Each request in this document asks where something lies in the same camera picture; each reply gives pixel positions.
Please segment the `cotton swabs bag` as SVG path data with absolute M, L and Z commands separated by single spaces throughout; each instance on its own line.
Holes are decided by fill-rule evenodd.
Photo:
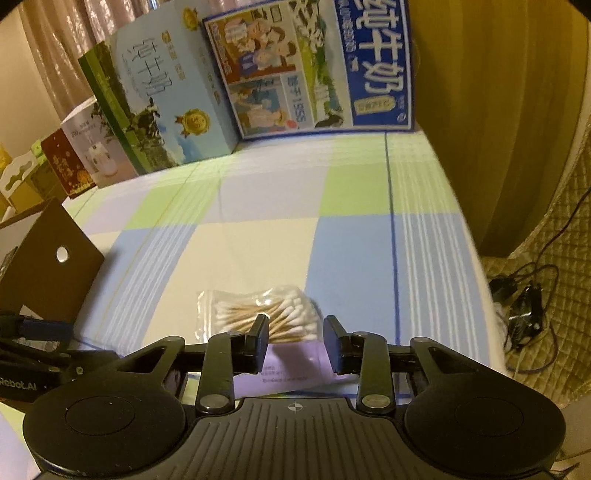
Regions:
M 259 315 L 270 322 L 270 343 L 315 341 L 322 320 L 311 299 L 295 286 L 280 286 L 249 294 L 208 290 L 197 297 L 195 337 L 204 342 L 218 333 L 245 333 Z

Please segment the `quilted chair cover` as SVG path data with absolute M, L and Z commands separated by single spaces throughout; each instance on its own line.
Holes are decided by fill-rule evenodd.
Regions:
M 507 373 L 564 408 L 590 393 L 590 137 L 585 135 L 541 222 L 507 258 L 481 260 L 488 280 L 542 287 L 543 331 L 522 350 L 507 339 L 508 308 L 495 303 Z

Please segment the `blue milk carton box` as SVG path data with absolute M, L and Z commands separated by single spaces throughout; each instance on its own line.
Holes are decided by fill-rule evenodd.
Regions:
M 242 1 L 204 28 L 245 140 L 415 127 L 404 1 Z

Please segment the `power adapter on chair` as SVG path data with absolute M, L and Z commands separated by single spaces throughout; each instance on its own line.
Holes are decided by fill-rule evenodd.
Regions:
M 493 301 L 508 308 L 505 315 L 506 342 L 513 350 L 522 350 L 543 331 L 541 285 L 530 282 L 520 290 L 515 278 L 501 276 L 489 281 L 489 289 Z

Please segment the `white humidifier box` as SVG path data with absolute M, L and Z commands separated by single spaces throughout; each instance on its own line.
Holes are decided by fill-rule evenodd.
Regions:
M 138 176 L 94 96 L 75 107 L 61 129 L 97 187 Z

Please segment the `wooden wardrobe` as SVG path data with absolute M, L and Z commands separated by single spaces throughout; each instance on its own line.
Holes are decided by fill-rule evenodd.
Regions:
M 590 113 L 590 23 L 567 1 L 413 1 L 415 116 L 478 252 L 547 212 Z

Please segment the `brown cardboard storage box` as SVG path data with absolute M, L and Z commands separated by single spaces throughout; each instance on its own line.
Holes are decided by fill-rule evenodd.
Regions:
M 103 254 L 53 199 L 1 224 L 1 310 L 72 324 Z

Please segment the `red gift box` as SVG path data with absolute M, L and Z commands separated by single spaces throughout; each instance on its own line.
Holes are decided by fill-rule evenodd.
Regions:
M 42 140 L 41 149 L 69 198 L 76 198 L 95 186 L 62 129 Z

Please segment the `checkered tablecloth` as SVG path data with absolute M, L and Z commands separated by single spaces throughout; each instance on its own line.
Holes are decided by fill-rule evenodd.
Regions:
M 431 337 L 492 367 L 495 314 L 471 234 L 427 137 L 250 143 L 235 154 L 91 191 L 67 205 L 105 260 L 76 343 L 128 354 L 197 342 L 197 297 L 300 288 L 351 331 Z M 167 479 L 362 478 L 329 394 L 250 401 L 209 421 Z

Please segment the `green milk carton box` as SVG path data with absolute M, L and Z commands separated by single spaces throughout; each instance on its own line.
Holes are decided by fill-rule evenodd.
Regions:
M 168 1 L 79 59 L 139 174 L 229 155 L 240 134 L 204 19 L 211 2 Z

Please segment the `brown cardboard carton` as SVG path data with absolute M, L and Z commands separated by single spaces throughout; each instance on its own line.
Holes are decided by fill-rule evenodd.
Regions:
M 65 192 L 40 142 L 17 157 L 1 146 L 1 221 L 51 199 L 63 201 Z

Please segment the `purple cream tube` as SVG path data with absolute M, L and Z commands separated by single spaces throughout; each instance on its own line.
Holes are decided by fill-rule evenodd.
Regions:
M 353 394 L 358 376 L 336 375 L 321 341 L 271 344 L 259 374 L 235 376 L 235 397 Z

